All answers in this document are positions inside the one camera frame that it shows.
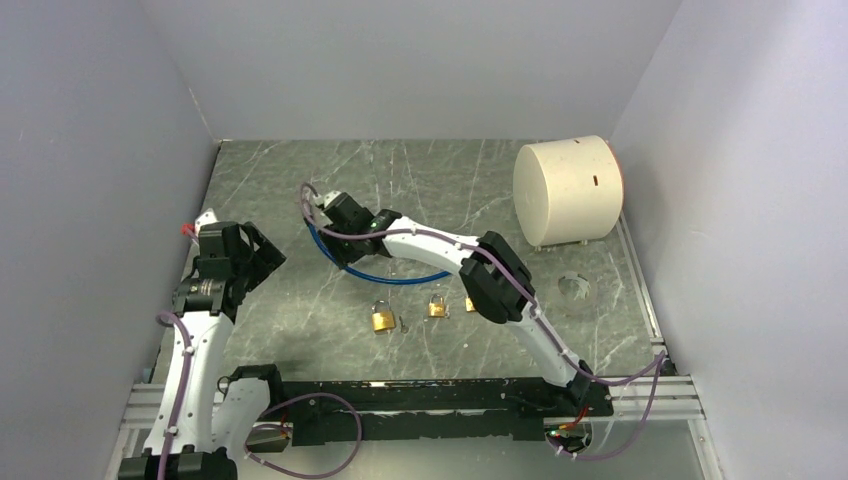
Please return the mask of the brass padlock with key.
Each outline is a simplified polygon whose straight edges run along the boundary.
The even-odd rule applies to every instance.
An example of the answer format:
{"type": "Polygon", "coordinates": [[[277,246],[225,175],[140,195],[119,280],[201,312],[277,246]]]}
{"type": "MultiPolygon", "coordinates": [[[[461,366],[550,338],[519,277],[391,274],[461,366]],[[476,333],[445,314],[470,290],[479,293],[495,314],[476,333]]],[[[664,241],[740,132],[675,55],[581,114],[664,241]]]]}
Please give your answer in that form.
{"type": "Polygon", "coordinates": [[[441,319],[449,316],[449,306],[445,298],[441,294],[433,294],[428,301],[427,317],[441,319]]]}

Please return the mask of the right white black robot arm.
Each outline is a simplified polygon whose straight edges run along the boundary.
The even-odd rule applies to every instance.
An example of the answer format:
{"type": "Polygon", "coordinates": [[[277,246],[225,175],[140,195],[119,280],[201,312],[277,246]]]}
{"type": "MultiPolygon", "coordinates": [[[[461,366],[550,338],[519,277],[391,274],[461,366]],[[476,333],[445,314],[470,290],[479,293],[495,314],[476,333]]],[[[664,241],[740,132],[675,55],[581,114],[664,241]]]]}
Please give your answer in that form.
{"type": "Polygon", "coordinates": [[[342,267],[380,255],[421,262],[459,278],[476,311],[508,329],[531,355],[556,411],[572,415],[588,405],[593,382],[588,364],[547,319],[531,273],[502,235],[452,234],[393,210],[372,213],[346,192],[304,199],[302,210],[342,267]]]}

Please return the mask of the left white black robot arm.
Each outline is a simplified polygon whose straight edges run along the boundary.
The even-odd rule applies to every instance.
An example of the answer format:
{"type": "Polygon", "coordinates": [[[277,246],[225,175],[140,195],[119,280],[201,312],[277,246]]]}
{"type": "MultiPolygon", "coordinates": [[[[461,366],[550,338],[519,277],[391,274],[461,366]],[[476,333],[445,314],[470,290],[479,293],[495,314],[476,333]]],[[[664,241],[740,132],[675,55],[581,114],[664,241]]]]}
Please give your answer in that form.
{"type": "Polygon", "coordinates": [[[192,269],[156,317],[174,333],[158,413],[140,455],[121,461],[120,479],[235,479],[255,422],[286,406],[275,364],[236,368],[215,402],[239,306],[285,255],[251,222],[198,221],[195,234],[192,269]]]}

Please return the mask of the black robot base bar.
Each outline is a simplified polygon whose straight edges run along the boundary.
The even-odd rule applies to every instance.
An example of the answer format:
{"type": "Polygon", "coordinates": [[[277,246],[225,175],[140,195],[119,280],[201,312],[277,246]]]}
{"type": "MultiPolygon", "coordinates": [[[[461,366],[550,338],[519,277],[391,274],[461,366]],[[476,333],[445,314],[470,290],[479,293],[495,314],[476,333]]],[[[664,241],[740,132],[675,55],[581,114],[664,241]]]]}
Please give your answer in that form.
{"type": "Polygon", "coordinates": [[[610,417],[608,388],[570,394],[540,377],[280,381],[262,423],[283,423],[296,446],[329,442],[509,437],[542,441],[555,423],[610,417]]]}

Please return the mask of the cream cylindrical container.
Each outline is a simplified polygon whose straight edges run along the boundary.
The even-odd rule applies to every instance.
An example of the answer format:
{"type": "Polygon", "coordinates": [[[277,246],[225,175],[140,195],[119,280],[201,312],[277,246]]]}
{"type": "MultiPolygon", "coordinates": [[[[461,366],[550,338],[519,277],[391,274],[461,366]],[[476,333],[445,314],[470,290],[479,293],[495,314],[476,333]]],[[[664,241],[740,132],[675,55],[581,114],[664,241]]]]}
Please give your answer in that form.
{"type": "Polygon", "coordinates": [[[527,144],[513,169],[514,209],[534,247],[601,239],[623,208],[619,162],[597,135],[527,144]]]}

